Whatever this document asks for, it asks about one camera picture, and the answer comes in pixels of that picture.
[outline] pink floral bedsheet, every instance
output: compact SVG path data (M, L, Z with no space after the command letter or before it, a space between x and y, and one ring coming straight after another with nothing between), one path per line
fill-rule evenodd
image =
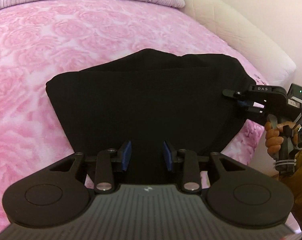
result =
M265 83L240 53L174 8L130 0L45 0L0 10L0 231L9 223L1 205L5 189L73 152L45 83L144 48L227 54ZM223 153L248 164L262 131L247 121Z

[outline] bed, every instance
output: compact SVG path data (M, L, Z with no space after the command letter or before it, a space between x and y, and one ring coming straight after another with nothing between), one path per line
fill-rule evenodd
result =
M73 153L45 93L53 76L152 48L230 55L257 84L267 84L249 60L177 9L183 6L183 0L0 2L0 231L9 224L1 205L6 188ZM262 133L246 121L223 153L248 164Z

